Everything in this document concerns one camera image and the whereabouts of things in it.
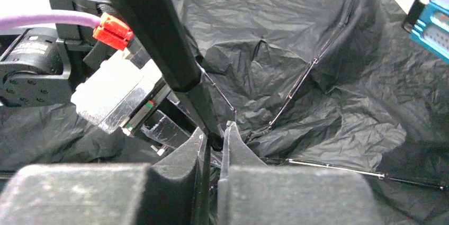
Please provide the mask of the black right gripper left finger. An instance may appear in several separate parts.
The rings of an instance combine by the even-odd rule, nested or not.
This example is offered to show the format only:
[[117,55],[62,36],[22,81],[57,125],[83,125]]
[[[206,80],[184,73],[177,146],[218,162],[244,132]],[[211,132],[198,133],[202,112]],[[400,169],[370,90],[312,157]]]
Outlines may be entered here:
[[196,177],[207,165],[206,136],[196,128],[188,140],[167,157],[151,166],[150,171],[170,181]]

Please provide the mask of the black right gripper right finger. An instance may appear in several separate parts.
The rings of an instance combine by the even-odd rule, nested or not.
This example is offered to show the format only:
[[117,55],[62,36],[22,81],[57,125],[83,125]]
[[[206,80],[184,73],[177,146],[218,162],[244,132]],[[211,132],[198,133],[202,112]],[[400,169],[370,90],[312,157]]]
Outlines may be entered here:
[[234,121],[227,122],[224,132],[221,169],[229,169],[231,166],[267,167],[244,143]]

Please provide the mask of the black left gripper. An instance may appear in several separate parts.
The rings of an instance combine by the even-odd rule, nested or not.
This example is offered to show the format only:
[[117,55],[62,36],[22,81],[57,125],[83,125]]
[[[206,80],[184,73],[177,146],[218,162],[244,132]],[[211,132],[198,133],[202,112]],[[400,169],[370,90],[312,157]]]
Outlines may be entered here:
[[125,135],[149,142],[160,157],[181,146],[195,129],[196,124],[171,90],[150,93],[145,104],[121,126]]

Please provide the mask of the beige black folding umbrella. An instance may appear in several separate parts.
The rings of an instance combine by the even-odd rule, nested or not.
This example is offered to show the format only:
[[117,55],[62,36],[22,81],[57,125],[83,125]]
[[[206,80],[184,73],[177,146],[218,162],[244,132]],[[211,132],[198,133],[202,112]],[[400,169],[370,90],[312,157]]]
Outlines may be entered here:
[[448,64],[409,39],[395,0],[173,0],[259,156],[448,182]]

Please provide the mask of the teal network switch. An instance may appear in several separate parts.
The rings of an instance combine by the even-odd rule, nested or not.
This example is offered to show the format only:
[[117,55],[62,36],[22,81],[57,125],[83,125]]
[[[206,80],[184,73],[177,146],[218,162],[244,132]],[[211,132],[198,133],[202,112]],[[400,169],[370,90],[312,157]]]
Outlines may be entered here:
[[448,0],[414,0],[402,28],[417,44],[448,62]]

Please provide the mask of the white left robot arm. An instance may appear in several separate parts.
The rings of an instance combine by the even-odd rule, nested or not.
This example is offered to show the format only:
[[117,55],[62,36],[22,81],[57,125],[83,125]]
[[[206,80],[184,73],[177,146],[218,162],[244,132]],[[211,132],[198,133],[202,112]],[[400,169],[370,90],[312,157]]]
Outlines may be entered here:
[[1,18],[1,168],[176,149],[200,82],[171,0],[49,0]]

